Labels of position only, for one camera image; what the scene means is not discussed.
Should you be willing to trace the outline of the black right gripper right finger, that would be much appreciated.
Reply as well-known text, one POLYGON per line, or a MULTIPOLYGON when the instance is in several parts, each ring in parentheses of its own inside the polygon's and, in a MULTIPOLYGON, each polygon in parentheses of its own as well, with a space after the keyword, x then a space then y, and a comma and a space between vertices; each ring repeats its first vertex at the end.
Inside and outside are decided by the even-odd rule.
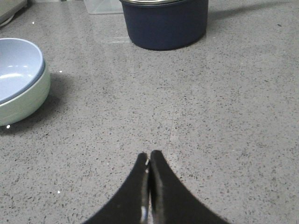
POLYGON ((184 186, 163 153, 150 155, 149 189, 155 224, 227 224, 184 186))

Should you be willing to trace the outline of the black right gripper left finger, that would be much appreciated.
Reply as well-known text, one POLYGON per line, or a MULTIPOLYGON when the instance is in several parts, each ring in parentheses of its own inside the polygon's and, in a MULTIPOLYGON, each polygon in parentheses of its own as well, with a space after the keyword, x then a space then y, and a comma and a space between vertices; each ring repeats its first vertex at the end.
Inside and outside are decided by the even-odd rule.
POLYGON ((114 196, 86 224, 146 224, 149 212, 149 159, 138 154, 134 167, 114 196))

